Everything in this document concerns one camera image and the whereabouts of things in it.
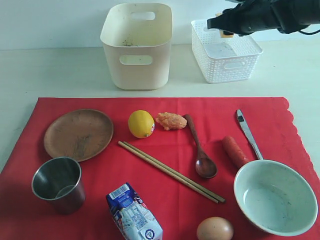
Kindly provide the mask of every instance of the cream plastic bin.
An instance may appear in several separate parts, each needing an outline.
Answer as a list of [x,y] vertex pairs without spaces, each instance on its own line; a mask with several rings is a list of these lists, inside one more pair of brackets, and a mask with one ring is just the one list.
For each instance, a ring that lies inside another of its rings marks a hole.
[[251,77],[263,50],[247,36],[221,38],[218,29],[208,29],[207,20],[194,20],[192,51],[210,84],[247,80]]
[[161,3],[122,3],[110,9],[100,39],[114,84],[154,90],[169,79],[171,8]]

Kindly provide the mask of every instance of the cable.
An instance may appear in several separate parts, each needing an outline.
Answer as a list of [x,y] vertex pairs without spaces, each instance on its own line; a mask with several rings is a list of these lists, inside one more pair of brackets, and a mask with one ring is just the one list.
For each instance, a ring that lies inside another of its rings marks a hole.
[[301,30],[299,30],[298,32],[301,34],[304,34],[304,35],[315,35],[315,34],[320,33],[320,29],[318,31],[314,31],[314,32],[305,32],[305,31],[301,31]]

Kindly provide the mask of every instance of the wooden spoon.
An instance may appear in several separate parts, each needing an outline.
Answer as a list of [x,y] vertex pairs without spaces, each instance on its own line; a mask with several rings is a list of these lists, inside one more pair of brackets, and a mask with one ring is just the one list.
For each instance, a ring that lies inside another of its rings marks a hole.
[[192,136],[194,138],[194,141],[197,147],[195,170],[203,178],[206,178],[206,179],[213,178],[215,175],[217,175],[217,172],[218,172],[217,166],[202,149],[198,139],[196,127],[191,116],[189,114],[186,114],[183,117],[187,120],[187,124],[191,130]]

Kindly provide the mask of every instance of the lemon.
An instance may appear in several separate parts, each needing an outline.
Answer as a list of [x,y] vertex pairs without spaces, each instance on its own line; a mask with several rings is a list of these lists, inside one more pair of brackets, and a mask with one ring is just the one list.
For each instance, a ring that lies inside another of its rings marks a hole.
[[137,110],[131,113],[128,119],[128,126],[133,136],[144,139],[154,132],[155,121],[149,112]]

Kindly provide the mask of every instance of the chopsticks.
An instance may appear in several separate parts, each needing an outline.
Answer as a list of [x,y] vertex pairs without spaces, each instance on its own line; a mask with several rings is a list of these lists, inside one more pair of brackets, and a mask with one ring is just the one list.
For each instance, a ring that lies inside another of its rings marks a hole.
[[128,150],[129,152],[135,154],[136,156],[140,157],[141,159],[145,160],[149,164],[153,165],[154,167],[158,168],[159,170],[163,171],[164,173],[168,174],[169,176],[173,177],[174,179],[178,180],[182,184],[188,186],[192,190],[196,191],[197,193],[203,195],[204,197],[212,200],[215,203],[222,202],[224,203],[226,200],[215,194],[214,192],[206,189],[205,187],[201,186],[200,184],[192,181],[191,179],[187,178],[186,176],[182,175],[181,173],[173,170],[169,166],[165,165],[161,161],[155,159],[154,157],[146,154],[145,152],[141,151],[140,149],[136,148],[135,146],[125,142],[125,141],[118,141],[118,144]]

